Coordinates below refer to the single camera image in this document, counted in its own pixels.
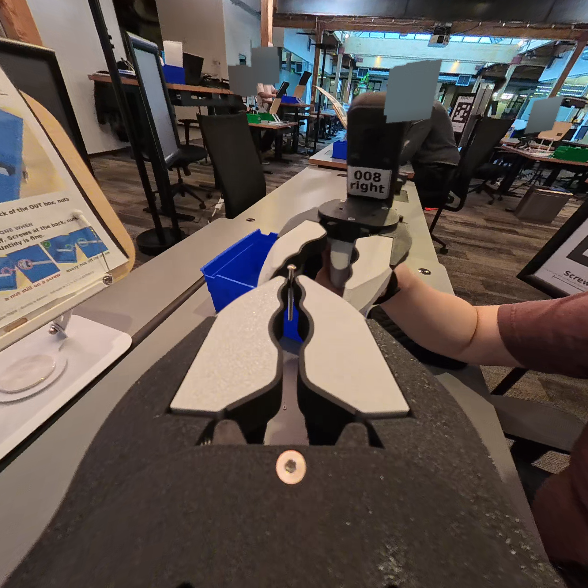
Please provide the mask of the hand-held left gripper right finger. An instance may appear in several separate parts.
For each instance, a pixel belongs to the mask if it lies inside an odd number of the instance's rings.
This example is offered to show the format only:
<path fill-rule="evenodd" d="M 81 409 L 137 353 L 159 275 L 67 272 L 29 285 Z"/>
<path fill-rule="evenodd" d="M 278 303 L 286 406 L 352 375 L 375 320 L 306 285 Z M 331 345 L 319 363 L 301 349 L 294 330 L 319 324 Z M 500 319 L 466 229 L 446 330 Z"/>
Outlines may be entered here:
<path fill-rule="evenodd" d="M 335 445 L 360 424 L 380 445 L 373 422 L 403 419 L 410 407 L 365 317 L 307 276 L 294 285 L 298 303 L 297 401 L 310 445 Z"/>

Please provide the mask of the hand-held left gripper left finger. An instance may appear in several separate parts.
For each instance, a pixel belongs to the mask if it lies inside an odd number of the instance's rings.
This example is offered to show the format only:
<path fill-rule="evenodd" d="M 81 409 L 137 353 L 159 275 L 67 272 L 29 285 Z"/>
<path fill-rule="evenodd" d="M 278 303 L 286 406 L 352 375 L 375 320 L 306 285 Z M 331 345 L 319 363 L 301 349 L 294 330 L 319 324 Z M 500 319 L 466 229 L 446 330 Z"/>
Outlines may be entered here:
<path fill-rule="evenodd" d="M 275 277 L 217 314 L 171 412 L 232 420 L 247 443 L 264 443 L 282 406 L 282 335 L 283 277 Z"/>

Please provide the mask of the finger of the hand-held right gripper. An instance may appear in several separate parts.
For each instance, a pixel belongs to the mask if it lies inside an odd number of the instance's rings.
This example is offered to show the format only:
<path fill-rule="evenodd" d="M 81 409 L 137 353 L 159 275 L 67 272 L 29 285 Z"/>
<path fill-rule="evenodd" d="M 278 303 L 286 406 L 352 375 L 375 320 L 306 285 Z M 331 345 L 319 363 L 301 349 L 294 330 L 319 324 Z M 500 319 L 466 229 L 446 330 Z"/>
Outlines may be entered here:
<path fill-rule="evenodd" d="M 289 265 L 300 268 L 308 257 L 321 252 L 326 238 L 326 229 L 311 220 L 304 220 L 278 237 L 263 263 L 258 285 L 267 283 L 277 275 L 285 276 Z"/>
<path fill-rule="evenodd" d="M 387 289 L 392 276 L 394 238 L 368 236 L 355 242 L 357 257 L 343 288 L 343 299 L 364 316 Z"/>

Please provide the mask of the plain blue bin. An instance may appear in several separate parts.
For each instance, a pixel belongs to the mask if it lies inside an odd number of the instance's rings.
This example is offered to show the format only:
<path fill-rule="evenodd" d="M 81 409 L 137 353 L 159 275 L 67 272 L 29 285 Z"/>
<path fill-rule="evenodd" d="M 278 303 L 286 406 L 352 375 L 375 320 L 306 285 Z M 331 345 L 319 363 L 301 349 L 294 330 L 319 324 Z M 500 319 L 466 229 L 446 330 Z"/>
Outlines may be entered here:
<path fill-rule="evenodd" d="M 216 313 L 257 287 L 276 240 L 277 233 L 264 234 L 257 229 L 201 268 Z"/>

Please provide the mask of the person's right forearm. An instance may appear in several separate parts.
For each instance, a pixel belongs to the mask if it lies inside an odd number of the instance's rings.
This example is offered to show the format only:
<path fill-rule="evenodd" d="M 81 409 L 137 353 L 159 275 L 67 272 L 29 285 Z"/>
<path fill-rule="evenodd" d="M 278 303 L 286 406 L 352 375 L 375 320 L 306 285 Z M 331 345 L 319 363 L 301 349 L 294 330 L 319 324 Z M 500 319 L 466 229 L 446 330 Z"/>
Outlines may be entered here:
<path fill-rule="evenodd" d="M 408 289 L 381 307 L 413 341 L 432 352 L 476 366 L 522 366 L 500 335 L 498 306 L 473 306 L 415 276 Z"/>

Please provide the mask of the person's right hand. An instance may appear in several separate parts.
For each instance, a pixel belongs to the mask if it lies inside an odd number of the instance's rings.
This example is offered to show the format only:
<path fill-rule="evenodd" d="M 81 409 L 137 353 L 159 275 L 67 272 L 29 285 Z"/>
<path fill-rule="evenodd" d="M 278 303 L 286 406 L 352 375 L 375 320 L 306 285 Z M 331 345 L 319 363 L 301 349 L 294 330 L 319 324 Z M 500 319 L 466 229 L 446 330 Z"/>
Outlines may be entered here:
<path fill-rule="evenodd" d="M 315 277 L 315 282 L 342 298 L 343 288 L 338 288 L 333 284 L 330 278 L 330 267 L 330 253 L 325 251 L 322 255 L 322 267 L 319 269 Z M 414 280 L 414 274 L 411 273 L 410 269 L 404 263 L 401 263 L 392 271 L 386 289 L 377 299 L 375 299 L 373 305 L 380 305 L 390 298 L 393 298 L 401 290 L 408 289 Z"/>

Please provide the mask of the framed tag sign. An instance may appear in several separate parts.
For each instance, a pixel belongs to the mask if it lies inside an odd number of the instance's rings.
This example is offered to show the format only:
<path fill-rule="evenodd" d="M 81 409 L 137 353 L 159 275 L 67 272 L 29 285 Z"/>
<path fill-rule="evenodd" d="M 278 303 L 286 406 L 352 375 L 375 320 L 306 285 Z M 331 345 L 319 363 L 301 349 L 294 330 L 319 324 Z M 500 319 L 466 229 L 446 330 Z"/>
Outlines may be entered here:
<path fill-rule="evenodd" d="M 465 125 L 472 113 L 475 94 L 459 94 L 451 107 L 450 120 L 452 123 L 452 130 L 455 134 L 463 133 Z"/>
<path fill-rule="evenodd" d="M 587 292 L 587 202 L 518 273 L 518 279 L 551 298 Z"/>

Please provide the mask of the black office chair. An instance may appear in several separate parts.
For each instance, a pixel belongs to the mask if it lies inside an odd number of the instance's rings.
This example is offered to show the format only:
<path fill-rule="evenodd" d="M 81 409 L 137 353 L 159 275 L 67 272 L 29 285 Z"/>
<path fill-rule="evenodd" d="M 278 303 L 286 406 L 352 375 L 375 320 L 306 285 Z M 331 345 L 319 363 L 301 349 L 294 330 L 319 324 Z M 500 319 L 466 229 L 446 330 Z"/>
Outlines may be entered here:
<path fill-rule="evenodd" d="M 179 119 L 177 124 L 183 125 L 184 128 L 184 143 L 178 143 L 176 151 L 168 158 L 166 158 L 166 165 L 168 171 L 175 171 L 177 180 L 171 184 L 171 198 L 176 195 L 185 197 L 186 195 L 194 198 L 201 210 L 206 209 L 206 200 L 211 197 L 210 188 L 204 185 L 198 185 L 197 187 L 186 183 L 183 179 L 184 176 L 189 176 L 191 171 L 189 166 L 206 160 L 208 158 L 208 152 L 205 147 L 192 145 L 189 139 L 190 126 L 196 123 L 196 119 Z"/>
<path fill-rule="evenodd" d="M 512 123 L 512 118 L 497 119 L 482 115 L 474 117 L 472 132 L 460 151 L 459 165 L 450 178 L 445 181 L 440 206 L 437 208 L 436 215 L 429 227 L 432 241 L 440 245 L 440 254 L 449 252 L 447 244 L 434 234 L 442 212 L 445 210 L 458 212 L 464 207 L 469 193 L 469 184 L 474 179 L 475 172 L 488 163 L 489 156 L 499 145 Z"/>
<path fill-rule="evenodd" d="M 200 115 L 198 121 L 224 199 L 225 217 L 234 219 L 267 193 L 246 113 Z"/>

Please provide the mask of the grey trash bin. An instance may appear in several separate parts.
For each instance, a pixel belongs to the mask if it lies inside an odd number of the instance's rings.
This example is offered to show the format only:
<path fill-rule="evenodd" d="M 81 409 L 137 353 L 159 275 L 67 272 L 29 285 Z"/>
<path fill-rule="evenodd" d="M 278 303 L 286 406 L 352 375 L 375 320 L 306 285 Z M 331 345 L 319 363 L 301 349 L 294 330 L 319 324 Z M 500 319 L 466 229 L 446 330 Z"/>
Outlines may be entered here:
<path fill-rule="evenodd" d="M 566 189 L 531 187 L 521 198 L 513 214 L 520 221 L 551 224 L 571 197 L 572 193 Z"/>

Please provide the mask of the black framed display board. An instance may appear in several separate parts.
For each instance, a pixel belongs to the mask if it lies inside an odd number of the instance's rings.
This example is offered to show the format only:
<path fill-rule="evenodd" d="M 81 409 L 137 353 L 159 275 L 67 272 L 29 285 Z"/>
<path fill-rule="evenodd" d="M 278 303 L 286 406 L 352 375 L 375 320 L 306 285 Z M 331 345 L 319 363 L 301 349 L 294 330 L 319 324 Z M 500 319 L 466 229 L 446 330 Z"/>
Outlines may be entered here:
<path fill-rule="evenodd" d="M 1 68 L 20 92 L 35 99 L 54 116 L 94 174 L 55 52 L 1 38 Z"/>
<path fill-rule="evenodd" d="M 186 238 L 169 180 L 168 168 L 179 154 L 179 138 L 158 46 L 132 33 L 121 33 L 139 92 L 136 109 L 131 109 L 100 2 L 88 4 L 153 220 L 153 229 L 140 233 L 136 245 L 142 254 L 157 256 Z"/>

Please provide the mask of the printed instruction sheet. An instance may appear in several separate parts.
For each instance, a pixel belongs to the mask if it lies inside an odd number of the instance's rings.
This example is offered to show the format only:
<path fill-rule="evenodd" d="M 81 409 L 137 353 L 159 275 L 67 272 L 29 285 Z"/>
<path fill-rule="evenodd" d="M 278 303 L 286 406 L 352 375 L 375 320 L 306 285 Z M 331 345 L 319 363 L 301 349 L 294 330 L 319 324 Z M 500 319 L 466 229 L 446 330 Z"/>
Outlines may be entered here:
<path fill-rule="evenodd" d="M 130 237 L 61 124 L 1 71 L 1 336 L 128 274 Z"/>

